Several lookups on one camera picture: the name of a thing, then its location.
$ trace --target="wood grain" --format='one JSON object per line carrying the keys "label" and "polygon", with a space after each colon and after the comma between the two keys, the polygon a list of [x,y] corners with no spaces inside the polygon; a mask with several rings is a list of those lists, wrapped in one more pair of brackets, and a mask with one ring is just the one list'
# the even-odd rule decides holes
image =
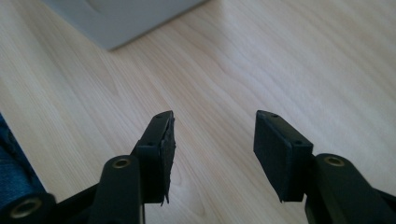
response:
{"label": "wood grain", "polygon": [[110,52],[38,0],[1,5],[0,111],[58,201],[169,109],[171,203],[147,223],[307,223],[255,158],[258,109],[396,195],[395,1],[212,0]]}

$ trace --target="wooden table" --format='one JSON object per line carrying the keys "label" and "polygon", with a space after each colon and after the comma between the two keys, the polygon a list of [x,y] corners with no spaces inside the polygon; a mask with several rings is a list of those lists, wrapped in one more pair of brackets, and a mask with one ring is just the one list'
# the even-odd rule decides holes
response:
{"label": "wooden table", "polygon": [[171,203],[147,223],[306,223],[253,153],[258,109],[395,195],[395,87],[391,0],[212,0],[110,52],[38,0],[1,1],[0,110],[58,201],[174,110]]}

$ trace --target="black plastic part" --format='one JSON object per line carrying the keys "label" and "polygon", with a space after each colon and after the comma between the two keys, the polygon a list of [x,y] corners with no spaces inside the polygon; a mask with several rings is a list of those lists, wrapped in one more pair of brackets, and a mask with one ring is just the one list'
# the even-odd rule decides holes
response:
{"label": "black plastic part", "polygon": [[28,194],[4,207],[0,221],[2,224],[48,223],[47,218],[55,204],[55,198],[51,194]]}
{"label": "black plastic part", "polygon": [[304,197],[313,144],[279,115],[257,111],[254,152],[282,202]]}
{"label": "black plastic part", "polygon": [[347,159],[317,155],[312,174],[332,223],[396,223],[395,213]]}
{"label": "black plastic part", "polygon": [[50,223],[86,223],[97,185],[58,203],[51,212]]}
{"label": "black plastic part", "polygon": [[90,224],[144,223],[139,160],[118,156],[102,172],[91,208]]}
{"label": "black plastic part", "polygon": [[140,162],[143,203],[169,202],[170,172],[175,157],[175,119],[172,111],[155,116],[132,155]]}

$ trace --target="white object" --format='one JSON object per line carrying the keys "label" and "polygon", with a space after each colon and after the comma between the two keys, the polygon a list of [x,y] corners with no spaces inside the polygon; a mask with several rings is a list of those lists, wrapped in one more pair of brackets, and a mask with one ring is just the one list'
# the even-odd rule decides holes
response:
{"label": "white object", "polygon": [[103,49],[114,49],[205,0],[42,0]]}

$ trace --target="blue fabric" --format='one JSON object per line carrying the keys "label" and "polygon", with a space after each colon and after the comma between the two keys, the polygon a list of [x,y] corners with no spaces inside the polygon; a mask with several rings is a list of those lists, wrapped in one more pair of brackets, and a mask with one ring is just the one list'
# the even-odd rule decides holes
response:
{"label": "blue fabric", "polygon": [[0,210],[34,192],[45,190],[0,114]]}

